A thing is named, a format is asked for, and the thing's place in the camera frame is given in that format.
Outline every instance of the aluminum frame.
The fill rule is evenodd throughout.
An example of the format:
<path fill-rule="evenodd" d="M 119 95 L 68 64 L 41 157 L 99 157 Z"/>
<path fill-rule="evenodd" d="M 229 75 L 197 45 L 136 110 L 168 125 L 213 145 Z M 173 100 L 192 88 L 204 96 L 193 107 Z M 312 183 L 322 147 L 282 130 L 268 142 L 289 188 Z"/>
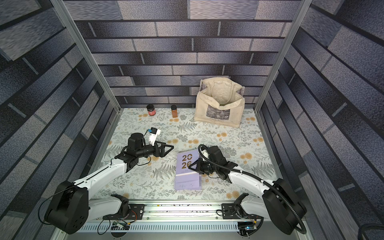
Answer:
<path fill-rule="evenodd" d="M 264 138 L 264 143 L 265 143 L 266 149 L 268 151 L 269 157 L 271 159 L 271 162 L 272 162 L 272 165 L 273 165 L 273 169 L 275 170 L 275 174 L 276 174 L 276 176 L 278 178 L 282 179 L 283 176 L 282 176 L 282 174 L 280 172 L 280 168 L 279 168 L 279 166 L 277 164 L 275 155 L 273 154 L 271 144 L 269 143 L 268 138 L 266 136 L 266 131 L 265 131 L 265 128 L 264 128 L 264 125 L 263 125 L 263 121 L 262 121 L 262 119 L 260 117 L 259 112 L 255 112 L 255 116 L 256 116 L 257 123 L 259 124 L 260 131 L 262 132 L 262 136 Z"/>
<path fill-rule="evenodd" d="M 51 0 L 51 3 L 53 7 L 55 8 L 57 14 L 59 15 L 60 19 L 68 29 L 69 33 L 71 34 L 74 42 L 76 43 L 77 47 L 79 48 L 81 54 L 87 61 L 89 67 L 91 68 L 93 74 L 95 75 L 97 81 L 100 83 L 101 88 L 104 90 L 105 96 L 108 98 L 108 100 L 111 102 L 113 108 L 116 110 L 116 112 L 119 112 L 121 109 L 116 97 L 112 93 L 111 88 L 109 87 L 107 81 L 105 80 L 105 77 L 103 73 L 101 72 L 99 66 L 96 63 L 96 60 L 93 58 L 93 55 L 88 48 L 87 44 L 84 41 L 83 36 L 81 35 L 79 29 L 77 28 L 76 24 L 74 23 L 67 7 L 65 6 L 64 2 L 62 0 Z"/>
<path fill-rule="evenodd" d="M 118 111 L 116 113 L 115 117 L 113 118 L 113 120 L 111 122 L 111 126 L 109 127 L 109 130 L 107 132 L 107 135 L 104 138 L 104 141 L 103 141 L 103 143 L 102 143 L 102 145 L 101 145 L 101 147 L 99 149 L 99 152 L 97 153 L 97 155 L 95 157 L 95 160 L 92 163 L 92 166 L 91 166 L 88 174 L 90 174 L 90 173 L 96 171 L 97 169 L 99 169 L 101 160 L 103 159 L 103 155 L 105 153 L 105 150 L 107 150 L 109 141 L 111 140 L 112 135 L 115 132 L 115 129 L 116 129 L 116 127 L 117 127 L 117 125 L 118 125 L 118 123 L 120 121 L 122 112 L 123 112 L 123 108 L 120 111 Z"/>
<path fill-rule="evenodd" d="M 299 9 L 297 10 L 297 13 L 292 21 L 292 25 L 288 31 L 287 36 L 284 39 L 283 45 L 281 49 L 279 50 L 279 53 L 277 54 L 277 57 L 275 59 L 275 62 L 272 66 L 272 69 L 266 78 L 265 84 L 262 88 L 262 92 L 260 93 L 259 97 L 257 98 L 257 102 L 254 106 L 255 112 L 259 112 L 262 104 L 265 100 L 266 95 L 268 94 L 269 88 L 272 85 L 272 82 L 275 80 L 277 76 L 277 72 L 280 68 L 281 63 L 283 62 L 283 59 L 285 55 L 288 52 L 289 47 L 291 46 L 291 43 L 297 33 L 297 30 L 299 30 L 299 27 L 301 25 L 301 22 L 304 19 L 305 14 L 308 11 L 308 8 L 310 7 L 312 3 L 312 0 L 302 0 L 299 6 Z"/>

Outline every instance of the brick wallpaper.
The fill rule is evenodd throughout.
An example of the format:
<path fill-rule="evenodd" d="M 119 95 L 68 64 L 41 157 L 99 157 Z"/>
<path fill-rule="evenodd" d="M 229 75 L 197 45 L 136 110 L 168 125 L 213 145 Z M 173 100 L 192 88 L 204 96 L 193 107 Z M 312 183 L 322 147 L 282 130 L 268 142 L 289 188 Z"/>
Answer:
<path fill-rule="evenodd" d="M 49 240 L 38 207 L 88 174 L 116 112 L 49 0 L 1 8 L 0 238 Z"/>
<path fill-rule="evenodd" d="M 253 107 L 299 4 L 65 1 L 122 107 L 193 107 L 200 80 L 213 76 L 245 86 Z"/>
<path fill-rule="evenodd" d="M 313 0 L 260 111 L 316 240 L 384 223 L 383 10 L 380 0 Z"/>

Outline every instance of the printed image on bag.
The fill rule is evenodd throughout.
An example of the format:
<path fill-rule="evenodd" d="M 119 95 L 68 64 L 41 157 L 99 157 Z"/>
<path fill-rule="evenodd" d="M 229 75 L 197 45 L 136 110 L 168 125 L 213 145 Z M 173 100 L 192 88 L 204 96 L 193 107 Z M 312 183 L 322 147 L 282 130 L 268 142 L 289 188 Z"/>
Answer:
<path fill-rule="evenodd" d="M 228 120 L 231 110 L 219 110 L 208 105 L 206 116 L 220 120 Z"/>

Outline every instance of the fern pattern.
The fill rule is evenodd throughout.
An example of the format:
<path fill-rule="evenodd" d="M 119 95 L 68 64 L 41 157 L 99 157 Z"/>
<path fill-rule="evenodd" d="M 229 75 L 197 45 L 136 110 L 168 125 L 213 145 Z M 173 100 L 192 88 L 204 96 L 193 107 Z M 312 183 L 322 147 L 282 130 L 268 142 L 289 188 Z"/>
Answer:
<path fill-rule="evenodd" d="M 111 147 L 108 147 L 107 150 L 105 150 L 104 157 L 114 158 L 116 155 L 118 155 L 124 146 L 121 145 L 113 145 Z"/>
<path fill-rule="evenodd" d="M 156 168 L 153 172 L 153 177 L 156 178 L 161 178 L 164 180 L 164 178 L 170 179 L 172 176 L 175 175 L 176 172 L 176 166 L 172 166 L 170 164 L 162 164 L 161 167 Z"/>
<path fill-rule="evenodd" d="M 183 124 L 180 124 L 177 128 L 179 129 L 179 131 L 189 131 L 189 132 L 192 132 L 193 129 L 195 129 L 195 127 L 197 126 L 197 123 L 192 123 L 192 122 L 185 122 Z"/>
<path fill-rule="evenodd" d="M 194 109 L 178 109 L 179 117 L 173 119 L 169 108 L 157 108 L 155 116 L 148 116 L 144 108 L 124 109 L 119 124 L 103 154 L 102 165 L 109 164 L 127 145 L 134 132 L 142 134 L 151 127 L 161 129 L 158 141 L 174 145 L 174 150 L 164 158 L 152 157 L 144 166 L 135 166 L 108 183 L 93 198 L 119 194 L 129 199 L 159 200 L 235 200 L 246 189 L 230 184 L 213 174 L 202 176 L 201 190 L 174 190 L 176 156 L 178 152 L 195 149 L 201 143 L 219 146 L 228 161 L 235 162 L 247 172 L 275 180 L 276 175 L 269 158 L 252 109 L 245 109 L 240 128 L 224 127 L 194 121 Z M 149 159 L 140 158 L 139 164 Z"/>

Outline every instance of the purple calendar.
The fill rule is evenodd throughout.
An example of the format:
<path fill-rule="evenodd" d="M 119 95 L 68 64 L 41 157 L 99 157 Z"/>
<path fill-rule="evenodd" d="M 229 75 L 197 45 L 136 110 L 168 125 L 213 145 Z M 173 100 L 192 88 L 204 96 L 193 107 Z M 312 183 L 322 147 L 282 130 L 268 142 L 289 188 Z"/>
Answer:
<path fill-rule="evenodd" d="M 177 154 L 175 190 L 200 190 L 201 175 L 188 168 L 199 158 L 197 149 Z"/>

